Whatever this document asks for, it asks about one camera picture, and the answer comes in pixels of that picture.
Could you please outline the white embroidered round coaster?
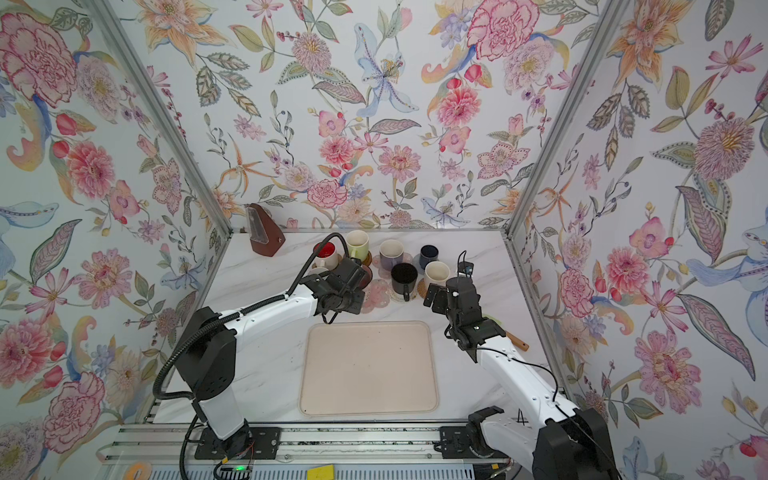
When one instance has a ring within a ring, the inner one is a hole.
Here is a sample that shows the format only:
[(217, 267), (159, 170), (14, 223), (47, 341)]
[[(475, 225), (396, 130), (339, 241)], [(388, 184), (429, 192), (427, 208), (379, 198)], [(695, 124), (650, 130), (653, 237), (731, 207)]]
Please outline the white embroidered round coaster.
[(393, 301), (395, 301), (395, 302), (398, 302), (398, 303), (413, 303), (413, 302), (415, 302), (416, 300), (418, 300), (418, 299), (419, 299), (419, 295), (418, 295), (418, 293), (417, 293), (417, 290), (416, 290), (416, 289), (413, 289), (413, 290), (412, 290), (412, 291), (411, 291), (411, 292), (408, 294), (408, 297), (405, 297), (403, 294), (401, 294), (401, 293), (398, 293), (398, 292), (397, 292), (397, 291), (394, 289), (394, 285), (393, 285), (392, 283), (389, 283), (389, 284), (388, 284), (388, 294), (389, 294), (390, 298), (391, 298)]

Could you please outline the beige serving tray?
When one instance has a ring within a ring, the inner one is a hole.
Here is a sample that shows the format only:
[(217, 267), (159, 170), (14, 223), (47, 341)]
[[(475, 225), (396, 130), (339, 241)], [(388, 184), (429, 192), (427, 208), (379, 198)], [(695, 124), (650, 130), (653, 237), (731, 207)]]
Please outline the beige serving tray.
[(400, 415), (438, 405), (426, 323), (342, 323), (309, 331), (299, 398), (304, 415)]

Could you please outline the green silicone spatula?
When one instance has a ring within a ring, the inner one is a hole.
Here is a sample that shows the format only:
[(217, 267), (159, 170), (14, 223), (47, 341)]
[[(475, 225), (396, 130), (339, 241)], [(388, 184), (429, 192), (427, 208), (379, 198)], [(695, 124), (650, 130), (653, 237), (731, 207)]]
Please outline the green silicone spatula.
[(494, 321), (502, 328), (505, 336), (511, 341), (511, 343), (515, 346), (517, 350), (522, 352), (529, 351), (530, 349), (529, 344), (523, 341), (522, 339), (520, 339), (519, 337), (515, 336), (514, 334), (512, 334), (509, 330), (507, 330), (500, 320), (496, 319), (493, 316), (488, 316), (488, 319)]

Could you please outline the cream mug pink handle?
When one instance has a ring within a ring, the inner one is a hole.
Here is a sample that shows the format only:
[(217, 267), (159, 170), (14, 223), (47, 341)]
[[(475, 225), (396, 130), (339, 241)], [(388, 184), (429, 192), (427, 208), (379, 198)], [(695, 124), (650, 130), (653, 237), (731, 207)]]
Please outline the cream mug pink handle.
[(432, 261), (424, 269), (425, 283), (427, 287), (432, 285), (445, 286), (451, 278), (450, 267), (441, 261)]

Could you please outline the orange tape roll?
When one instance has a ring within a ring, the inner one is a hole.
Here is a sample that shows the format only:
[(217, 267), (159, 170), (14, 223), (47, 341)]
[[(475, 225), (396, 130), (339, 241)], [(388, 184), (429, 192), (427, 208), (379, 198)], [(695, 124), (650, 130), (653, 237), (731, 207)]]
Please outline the orange tape roll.
[(128, 466), (123, 473), (123, 480), (149, 480), (153, 467), (147, 462), (136, 462)]

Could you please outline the small dark navy mug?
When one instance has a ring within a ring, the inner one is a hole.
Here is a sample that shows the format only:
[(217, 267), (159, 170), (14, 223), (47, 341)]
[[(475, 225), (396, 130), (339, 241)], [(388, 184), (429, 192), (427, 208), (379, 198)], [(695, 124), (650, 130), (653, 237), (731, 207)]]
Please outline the small dark navy mug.
[(422, 270), (426, 270), (426, 267), (434, 261), (437, 261), (439, 257), (439, 249), (431, 244), (427, 244), (421, 247), (419, 252), (418, 263)]

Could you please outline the woven rattan round coaster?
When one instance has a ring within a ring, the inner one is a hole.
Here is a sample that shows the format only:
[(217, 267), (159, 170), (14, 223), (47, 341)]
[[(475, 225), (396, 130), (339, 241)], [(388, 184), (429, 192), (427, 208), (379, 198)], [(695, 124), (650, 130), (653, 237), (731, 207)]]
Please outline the woven rattan round coaster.
[(422, 299), (426, 298), (428, 291), (428, 283), (425, 281), (424, 278), (421, 278), (417, 284), (417, 293)]

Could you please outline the pink flower coaster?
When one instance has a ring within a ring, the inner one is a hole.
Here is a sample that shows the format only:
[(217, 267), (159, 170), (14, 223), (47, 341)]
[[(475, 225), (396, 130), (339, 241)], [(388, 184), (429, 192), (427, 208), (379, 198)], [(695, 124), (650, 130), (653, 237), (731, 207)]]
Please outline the pink flower coaster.
[(364, 289), (365, 298), (361, 313), (368, 314), (373, 312), (375, 309), (387, 307), (390, 302), (389, 287), (390, 284), (387, 280), (372, 280)]
[[(403, 256), (403, 262), (404, 263), (411, 263), (413, 260), (413, 257), (409, 253), (405, 253)], [(374, 270), (376, 271), (379, 278), (389, 280), (391, 278), (391, 271), (387, 270), (381, 265), (380, 256), (375, 255), (372, 259), (371, 265), (374, 267)]]

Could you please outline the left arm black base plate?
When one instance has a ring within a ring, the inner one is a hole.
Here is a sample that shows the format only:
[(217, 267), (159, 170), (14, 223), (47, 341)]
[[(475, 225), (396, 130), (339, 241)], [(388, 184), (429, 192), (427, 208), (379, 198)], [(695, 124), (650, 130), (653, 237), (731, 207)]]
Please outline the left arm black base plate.
[(234, 434), (220, 439), (206, 427), (194, 452), (195, 460), (275, 460), (280, 442), (279, 427), (253, 427), (245, 422)]

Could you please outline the cream mug green handle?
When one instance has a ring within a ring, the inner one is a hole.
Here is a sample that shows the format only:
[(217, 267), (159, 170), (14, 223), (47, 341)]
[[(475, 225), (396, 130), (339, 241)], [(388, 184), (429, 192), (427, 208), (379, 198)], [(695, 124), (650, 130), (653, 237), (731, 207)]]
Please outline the cream mug green handle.
[(363, 230), (353, 230), (346, 234), (345, 241), (349, 256), (365, 262), (369, 256), (369, 235)]

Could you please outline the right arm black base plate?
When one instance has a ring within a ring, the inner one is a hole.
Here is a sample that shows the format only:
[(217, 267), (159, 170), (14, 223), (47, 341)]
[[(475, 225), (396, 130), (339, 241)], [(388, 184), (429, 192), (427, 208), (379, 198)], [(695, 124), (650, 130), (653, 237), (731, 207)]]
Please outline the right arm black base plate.
[(509, 459), (508, 455), (488, 446), (480, 430), (472, 424), (440, 427), (439, 439), (433, 448), (443, 459)]

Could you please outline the red interior white mug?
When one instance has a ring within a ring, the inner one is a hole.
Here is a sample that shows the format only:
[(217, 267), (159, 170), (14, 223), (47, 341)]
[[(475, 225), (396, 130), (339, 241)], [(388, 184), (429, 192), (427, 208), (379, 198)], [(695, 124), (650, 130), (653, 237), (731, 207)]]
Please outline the red interior white mug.
[(332, 241), (329, 241), (324, 245), (316, 244), (315, 248), (317, 254), (313, 260), (312, 267), (328, 271), (335, 270), (341, 259), (335, 244)]

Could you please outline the black mug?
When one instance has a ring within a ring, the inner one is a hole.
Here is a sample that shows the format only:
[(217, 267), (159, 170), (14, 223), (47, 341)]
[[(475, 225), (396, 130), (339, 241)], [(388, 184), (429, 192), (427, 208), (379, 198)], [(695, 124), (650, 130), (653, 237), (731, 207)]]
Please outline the black mug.
[(393, 293), (404, 302), (409, 302), (418, 281), (418, 270), (410, 263), (399, 263), (391, 272)]

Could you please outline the aluminium front rail frame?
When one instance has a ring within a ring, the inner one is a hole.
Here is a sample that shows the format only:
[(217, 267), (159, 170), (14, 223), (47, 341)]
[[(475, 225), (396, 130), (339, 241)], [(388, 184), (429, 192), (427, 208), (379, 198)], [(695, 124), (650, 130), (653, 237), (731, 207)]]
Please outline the aluminium front rail frame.
[(122, 427), (100, 453), (99, 478), (119, 479), (147, 462), (150, 479), (306, 479), (310, 468), (334, 465), (339, 479), (501, 479), (531, 476), (510, 459), (443, 459), (433, 448), (442, 426), (458, 421), (256, 423), (279, 427), (275, 460), (195, 460), (205, 426), (196, 423)]

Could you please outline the white mug purple handle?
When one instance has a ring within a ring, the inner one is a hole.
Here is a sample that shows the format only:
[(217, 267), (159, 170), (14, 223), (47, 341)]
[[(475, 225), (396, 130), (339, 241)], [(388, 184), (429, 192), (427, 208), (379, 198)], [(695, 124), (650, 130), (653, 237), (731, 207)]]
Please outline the white mug purple handle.
[(381, 265), (391, 271), (403, 262), (404, 253), (404, 245), (400, 241), (394, 239), (383, 241), (379, 249)]

